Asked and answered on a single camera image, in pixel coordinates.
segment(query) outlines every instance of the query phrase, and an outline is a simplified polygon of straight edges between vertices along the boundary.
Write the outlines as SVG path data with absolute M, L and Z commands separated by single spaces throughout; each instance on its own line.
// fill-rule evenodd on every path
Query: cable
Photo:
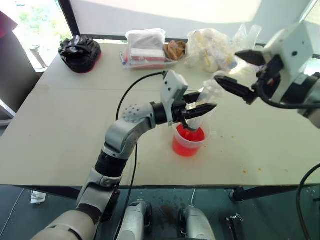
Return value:
M 161 71 L 161 72 L 156 72 L 156 73 L 151 73 L 151 74 L 148 74 L 146 76 L 143 76 L 141 77 L 140 79 L 138 79 L 137 81 L 135 81 L 124 93 L 124 95 L 122 96 L 120 102 L 119 102 L 119 105 L 118 105 L 118 108 L 116 110 L 116 115 L 115 115 L 115 120 L 117 121 L 119 119 L 119 112 L 120 112 L 120 108 L 121 108 L 121 105 L 123 103 L 123 101 L 125 100 L 127 94 L 130 92 L 130 90 L 137 84 L 139 83 L 140 81 L 146 79 L 146 78 L 149 78 L 149 77 L 153 77 L 153 76 L 157 76 L 157 75 L 163 75 L 165 76 L 166 75 L 166 71 Z M 120 222 L 119 222 L 119 225 L 116 229 L 116 232 L 115 232 L 115 235 L 113 237 L 113 240 L 117 240 L 118 238 L 118 235 L 119 235 L 119 232 L 120 232 L 120 229 L 121 229 L 121 225 L 124 221 L 124 218 L 125 218 L 125 214 L 126 214 L 126 210 L 127 210 L 127 207 L 128 207 L 128 204 L 129 204 L 129 200 L 130 200 L 130 195 L 131 195 L 131 191 L 132 191 L 132 186 L 134 184 L 134 180 L 135 180 L 135 175 L 136 175 L 136 169 L 137 169 L 137 159 L 138 159 L 138 144 L 135 145 L 135 156 L 134 156 L 134 168 L 133 168 L 133 174 L 132 174 L 132 179 L 131 179 L 131 184 L 130 184 L 130 187 L 129 187 L 129 191 L 128 191 L 128 194 L 126 196 L 126 200 L 125 200 L 125 204 L 124 204 L 124 209 L 123 209 L 123 212 L 122 212 L 122 215 L 121 215 L 121 219 L 120 219 Z
M 1 233 L 0 233 L 0 238 L 2 237 L 2 234 L 4 233 L 4 231 L 5 231 L 5 229 L 6 229 L 7 225 L 8 225 L 8 222 L 9 222 L 9 220 L 10 220 L 10 218 L 11 218 L 11 215 L 12 215 L 12 213 L 14 212 L 15 207 L 16 207 L 16 205 L 17 205 L 17 203 L 18 203 L 21 195 L 24 193 L 24 191 L 25 191 L 25 189 L 22 189 L 22 191 L 20 192 L 19 196 L 17 197 L 17 199 L 16 199 L 16 201 L 15 201 L 15 203 L 14 203 L 12 209 L 11 209 L 11 212 L 10 212 L 10 214 L 9 214 L 9 217 L 8 217 L 8 219 L 6 220 L 6 222 L 5 222 L 5 224 L 4 224 L 3 228 L 2 228 L 2 231 L 1 231 Z
M 130 90 L 137 84 L 139 83 L 140 81 L 142 81 L 143 79 L 146 79 L 146 78 L 149 78 L 149 77 L 153 77 L 153 76 L 157 76 L 157 75 L 163 75 L 165 76 L 167 72 L 166 71 L 160 71 L 160 72 L 156 72 L 156 73 L 151 73 L 151 74 L 148 74 L 148 75 L 145 75 L 143 77 L 141 77 L 140 79 L 138 79 L 137 81 L 135 81 L 127 90 L 126 92 L 124 93 L 124 95 L 122 96 L 120 102 L 119 102 L 119 105 L 118 105 L 118 108 L 116 110 L 116 115 L 115 115 L 115 120 L 117 121 L 118 118 L 119 118 L 119 112 L 120 112 L 120 108 L 121 108 L 121 105 L 123 103 L 123 101 L 125 100 L 125 97 L 127 96 L 127 94 L 130 92 Z
M 195 197 L 196 188 L 193 190 L 192 197 L 191 197 L 191 206 L 194 207 L 194 197 Z
M 320 109 L 320 104 L 317 104 L 317 103 L 315 104 L 281 104 L 281 103 L 271 101 L 268 98 L 268 96 L 265 94 L 262 80 L 260 80 L 260 82 L 258 82 L 257 84 L 257 93 L 262 101 L 278 109 Z
M 314 166 L 313 168 L 311 168 L 311 170 L 308 171 L 306 173 L 306 175 L 304 175 L 304 177 L 302 178 L 302 180 L 301 180 L 301 182 L 300 182 L 300 184 L 298 186 L 298 189 L 296 191 L 296 196 L 295 196 L 296 210 L 298 212 L 298 217 L 299 217 L 299 220 L 300 220 L 302 231 L 304 233 L 305 239 L 307 239 L 307 240 L 310 240 L 311 238 L 310 238 L 310 235 L 308 233 L 304 217 L 302 215 L 301 205 L 300 205 L 300 195 L 301 195 L 301 190 L 304 187 L 306 180 L 318 168 L 320 168 L 320 163 L 318 165 Z

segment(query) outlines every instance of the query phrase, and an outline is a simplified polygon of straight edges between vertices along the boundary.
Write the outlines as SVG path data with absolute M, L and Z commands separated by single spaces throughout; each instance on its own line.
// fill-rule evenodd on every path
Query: plastic cup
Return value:
M 204 133 L 204 140 L 202 141 L 189 141 L 183 138 L 177 130 L 177 127 L 179 125 L 180 123 L 174 124 L 172 126 L 173 127 L 172 148 L 178 155 L 182 157 L 194 156 L 210 136 L 209 125 L 206 121 L 204 121 L 200 127 Z

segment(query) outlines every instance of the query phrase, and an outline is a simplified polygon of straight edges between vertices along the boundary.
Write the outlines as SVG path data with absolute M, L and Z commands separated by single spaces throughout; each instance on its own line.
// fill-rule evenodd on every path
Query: wheel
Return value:
M 152 233 L 152 205 L 150 202 L 146 201 L 146 209 L 144 215 L 144 233 L 150 235 Z
M 185 216 L 185 209 L 180 208 L 177 218 L 177 237 L 185 238 L 187 236 L 187 220 Z

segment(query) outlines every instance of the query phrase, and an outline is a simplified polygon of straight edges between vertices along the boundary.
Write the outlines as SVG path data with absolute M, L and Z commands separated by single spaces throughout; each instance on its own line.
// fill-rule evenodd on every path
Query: floor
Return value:
M 13 204 L 22 189 L 0 185 L 0 230 L 3 228 Z M 226 217 L 240 214 L 246 240 L 302 240 L 304 239 L 297 217 L 296 192 L 262 197 L 233 203 L 230 189 L 197 189 L 194 206 L 201 209 L 210 221 L 217 240 L 229 240 Z M 111 240 L 118 225 L 128 190 L 122 189 L 112 220 L 98 228 L 97 240 Z M 131 202 L 145 199 L 153 208 L 152 238 L 175 238 L 178 210 L 191 204 L 193 189 L 133 189 Z M 40 205 L 30 204 L 30 190 L 19 199 L 1 240 L 28 240 L 45 228 L 63 212 L 72 210 L 76 201 L 48 195 Z M 305 188 L 301 195 L 302 211 L 312 240 L 320 239 L 320 186 Z

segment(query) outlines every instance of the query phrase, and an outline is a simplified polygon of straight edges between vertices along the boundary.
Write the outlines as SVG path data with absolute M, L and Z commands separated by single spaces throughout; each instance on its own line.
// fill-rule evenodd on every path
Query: black cable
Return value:
M 258 96 L 264 101 L 266 104 L 278 108 L 278 109 L 320 109 L 320 104 L 281 104 L 274 101 L 271 101 L 269 97 L 265 94 L 263 89 L 263 81 L 259 80 L 257 83 L 257 93 Z
M 311 168 L 311 170 L 308 171 L 306 173 L 306 175 L 304 175 L 304 177 L 302 178 L 302 180 L 301 180 L 301 182 L 300 182 L 300 184 L 298 186 L 298 189 L 296 191 L 296 196 L 295 196 L 296 210 L 298 212 L 298 217 L 299 217 L 299 220 L 300 220 L 302 231 L 304 233 L 305 239 L 307 239 L 307 240 L 310 240 L 311 238 L 309 236 L 309 233 L 308 233 L 308 230 L 307 230 L 307 227 L 306 227 L 306 223 L 305 223 L 304 217 L 302 215 L 301 205 L 300 205 L 300 195 L 301 195 L 301 190 L 304 187 L 306 180 L 318 168 L 320 168 L 320 163 L 318 165 L 314 166 L 313 168 Z
M 122 98 L 121 98 L 121 100 L 120 100 L 120 102 L 119 102 L 118 108 L 117 108 L 117 110 L 116 110 L 115 120 L 117 121 L 117 120 L 119 119 L 120 108 L 121 108 L 121 105 L 122 105 L 123 101 L 125 100 L 127 94 L 130 92 L 130 90 L 131 90 L 137 83 L 139 83 L 139 82 L 142 81 L 143 79 L 146 79 L 146 78 L 149 78 L 149 77 L 153 77 L 153 76 L 157 76 L 157 75 L 163 75 L 163 76 L 165 76 L 166 73 L 167 73 L 166 71 L 151 73 L 151 74 L 148 74 L 148 75 L 146 75 L 146 76 L 143 76 L 143 77 L 141 77 L 140 79 L 138 79 L 137 81 L 135 81 L 135 82 L 126 90 L 126 92 L 125 92 L 124 95 L 122 96 Z M 123 223 L 123 221 L 124 221 L 124 218 L 125 218 L 126 210 L 127 210 L 128 204 L 129 204 L 130 195 L 131 195 L 131 191 L 132 191 L 132 186 L 133 186 L 134 180 L 135 180 L 136 169 L 137 169 L 137 159 L 138 159 L 138 144 L 135 145 L 134 168 L 133 168 L 133 174 L 132 174 L 132 179 L 131 179 L 129 191 L 128 191 L 128 194 L 127 194 L 127 196 L 126 196 L 126 200 L 125 200 L 125 204 L 124 204 L 124 209 L 123 209 L 123 212 L 122 212 L 122 215 L 121 215 L 121 219 L 120 219 L 119 225 L 118 225 L 118 227 L 117 227 L 117 229 L 116 229 L 116 233 L 115 233 L 115 235 L 114 235 L 114 237 L 113 237 L 113 240 L 117 240 L 118 235 L 119 235 L 119 232 L 120 232 L 121 225 L 122 225 L 122 223 Z

